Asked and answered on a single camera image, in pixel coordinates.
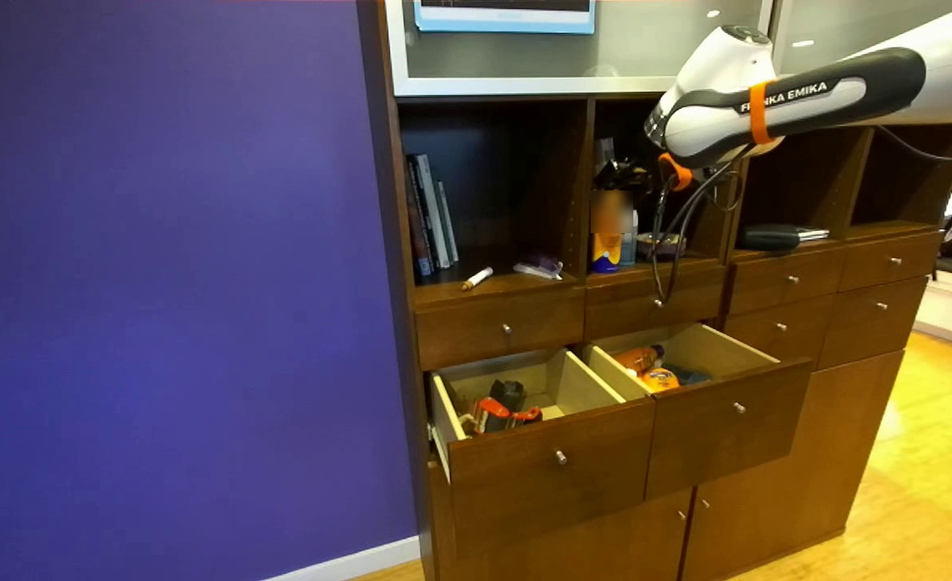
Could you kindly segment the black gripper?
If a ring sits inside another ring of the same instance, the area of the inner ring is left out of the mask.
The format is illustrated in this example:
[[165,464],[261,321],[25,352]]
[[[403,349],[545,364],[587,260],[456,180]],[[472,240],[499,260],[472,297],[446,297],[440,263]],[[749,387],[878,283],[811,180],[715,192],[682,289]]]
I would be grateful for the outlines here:
[[607,159],[594,175],[594,201],[605,201],[610,189],[624,192],[626,211],[643,211],[663,192],[663,170],[634,159]]

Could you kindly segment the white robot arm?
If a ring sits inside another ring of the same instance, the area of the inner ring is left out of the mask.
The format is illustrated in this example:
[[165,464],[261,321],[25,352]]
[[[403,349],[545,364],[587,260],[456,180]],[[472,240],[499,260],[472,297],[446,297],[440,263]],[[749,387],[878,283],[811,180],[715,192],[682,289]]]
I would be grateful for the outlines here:
[[715,27],[643,121],[663,188],[852,121],[952,121],[952,13],[838,60],[778,74],[764,34]]

